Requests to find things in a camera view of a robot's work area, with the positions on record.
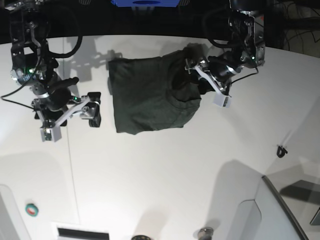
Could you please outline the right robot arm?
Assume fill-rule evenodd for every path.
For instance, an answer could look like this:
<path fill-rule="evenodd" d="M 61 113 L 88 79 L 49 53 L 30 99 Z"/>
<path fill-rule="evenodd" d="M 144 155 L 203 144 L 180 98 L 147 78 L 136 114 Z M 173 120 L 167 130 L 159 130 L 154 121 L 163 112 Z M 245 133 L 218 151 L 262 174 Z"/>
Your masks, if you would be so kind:
<path fill-rule="evenodd" d="M 1 99 L 7 101 L 23 88 L 30 88 L 35 99 L 29 109 L 35 112 L 36 119 L 41 120 L 43 133 L 64 127 L 75 114 L 88 120 L 91 128 L 98 128 L 101 124 L 101 93 L 89 92 L 81 97 L 72 95 L 70 87 L 77 85 L 79 78 L 61 79 L 55 71 L 59 67 L 58 60 L 72 57 L 82 44 L 83 34 L 77 17 L 69 7 L 57 5 L 58 10 L 73 20 L 77 41 L 67 53 L 52 52 L 47 41 L 51 30 L 47 16 L 49 6 L 46 0 L 11 0 L 4 4 L 9 14 L 11 77 L 19 88 Z"/>

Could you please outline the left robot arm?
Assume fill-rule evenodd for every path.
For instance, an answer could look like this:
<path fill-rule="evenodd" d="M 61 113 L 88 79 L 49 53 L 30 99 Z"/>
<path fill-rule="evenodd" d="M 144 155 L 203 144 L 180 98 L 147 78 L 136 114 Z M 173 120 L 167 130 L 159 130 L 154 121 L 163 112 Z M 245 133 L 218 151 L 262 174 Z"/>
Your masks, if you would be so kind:
<path fill-rule="evenodd" d="M 183 88 L 195 84 L 200 94 L 216 92 L 223 97 L 230 95 L 232 79 L 243 68 L 254 69 L 265 63 L 264 30 L 256 28 L 256 18 L 263 16 L 262 4 L 255 0 L 230 0 L 228 4 L 212 9 L 201 19 L 205 38 L 216 49 L 223 50 L 218 56 L 208 55 L 198 46 L 186 47 L 186 79 L 173 84 Z M 230 32 L 230 40 L 219 43 L 214 39 L 213 27 L 224 20 L 224 29 Z"/>

